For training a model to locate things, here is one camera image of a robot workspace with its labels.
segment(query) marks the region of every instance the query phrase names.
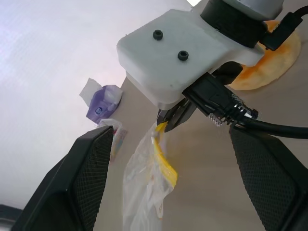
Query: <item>snack package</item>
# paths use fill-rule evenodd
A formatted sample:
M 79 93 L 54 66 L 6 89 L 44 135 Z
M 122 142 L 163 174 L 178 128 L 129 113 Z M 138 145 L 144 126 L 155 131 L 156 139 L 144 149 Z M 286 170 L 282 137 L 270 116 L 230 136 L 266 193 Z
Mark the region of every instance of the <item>snack package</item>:
M 117 109 L 122 98 L 123 91 L 116 85 L 103 86 L 94 93 L 91 100 L 87 118 L 98 124 L 101 119 L 109 118 Z
M 123 140 L 127 134 L 127 130 L 123 127 L 121 122 L 115 119 L 102 119 L 98 124 L 98 128 L 103 126 L 114 127 L 114 139 L 112 141 L 111 152 L 110 152 L 110 162 L 112 162 L 115 159 L 123 143 Z

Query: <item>plastic bag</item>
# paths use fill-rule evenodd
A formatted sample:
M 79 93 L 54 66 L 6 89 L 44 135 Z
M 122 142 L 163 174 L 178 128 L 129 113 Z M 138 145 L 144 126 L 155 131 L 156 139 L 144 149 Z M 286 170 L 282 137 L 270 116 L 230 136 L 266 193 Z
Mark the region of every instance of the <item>plastic bag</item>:
M 114 139 L 112 140 L 111 152 L 110 152 L 110 162 L 112 162 L 116 154 L 118 153 L 123 140 L 127 134 L 127 130 L 122 126 L 122 123 L 115 119 L 102 119 L 98 124 L 99 127 L 103 126 L 113 126 L 114 127 Z
M 147 132 L 129 160 L 123 181 L 123 231 L 161 231 L 163 199 L 178 174 L 165 158 L 166 123 Z

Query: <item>table surface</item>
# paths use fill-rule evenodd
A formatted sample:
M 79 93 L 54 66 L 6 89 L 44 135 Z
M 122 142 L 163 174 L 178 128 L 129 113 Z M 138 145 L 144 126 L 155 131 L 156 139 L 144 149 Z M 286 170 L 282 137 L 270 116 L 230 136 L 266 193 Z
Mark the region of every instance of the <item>table surface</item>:
M 249 107 L 257 109 L 263 121 L 308 127 L 307 57 L 308 45 L 303 38 L 301 54 L 284 76 L 260 89 L 235 93 Z M 124 124 L 128 134 L 109 167 L 94 231 L 122 230 L 124 169 L 157 114 L 157 109 L 128 79 L 122 89 L 123 99 L 113 118 Z M 228 128 L 215 127 L 197 110 L 186 123 L 170 132 L 172 151 L 168 159 L 179 179 L 164 200 L 163 230 L 264 230 L 245 191 Z M 281 141 L 308 167 L 307 140 Z

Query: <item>clear plastic bag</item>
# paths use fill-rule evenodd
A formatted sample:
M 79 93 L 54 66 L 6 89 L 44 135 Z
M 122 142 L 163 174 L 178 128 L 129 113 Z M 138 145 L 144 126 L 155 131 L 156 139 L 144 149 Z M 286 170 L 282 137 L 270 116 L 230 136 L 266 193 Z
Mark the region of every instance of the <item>clear plastic bag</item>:
M 165 158 L 166 124 L 153 125 L 129 160 L 123 181 L 123 231 L 161 231 L 163 199 L 178 174 Z

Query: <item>plastic wrapper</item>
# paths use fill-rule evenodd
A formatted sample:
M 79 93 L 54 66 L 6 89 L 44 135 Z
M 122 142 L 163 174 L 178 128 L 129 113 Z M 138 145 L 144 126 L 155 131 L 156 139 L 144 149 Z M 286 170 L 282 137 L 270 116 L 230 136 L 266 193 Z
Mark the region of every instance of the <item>plastic wrapper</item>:
M 166 123 L 147 132 L 129 160 L 123 181 L 123 231 L 161 231 L 163 199 L 178 174 L 166 160 Z
M 87 118 L 99 123 L 103 118 L 109 118 L 117 109 L 122 98 L 123 91 L 116 85 L 103 86 L 94 93 L 91 100 Z
M 112 162 L 119 152 L 120 147 L 122 146 L 123 140 L 127 134 L 127 130 L 123 127 L 121 122 L 115 119 L 102 119 L 98 124 L 98 128 L 103 126 L 114 127 L 114 139 L 112 140 L 110 152 L 110 162 Z

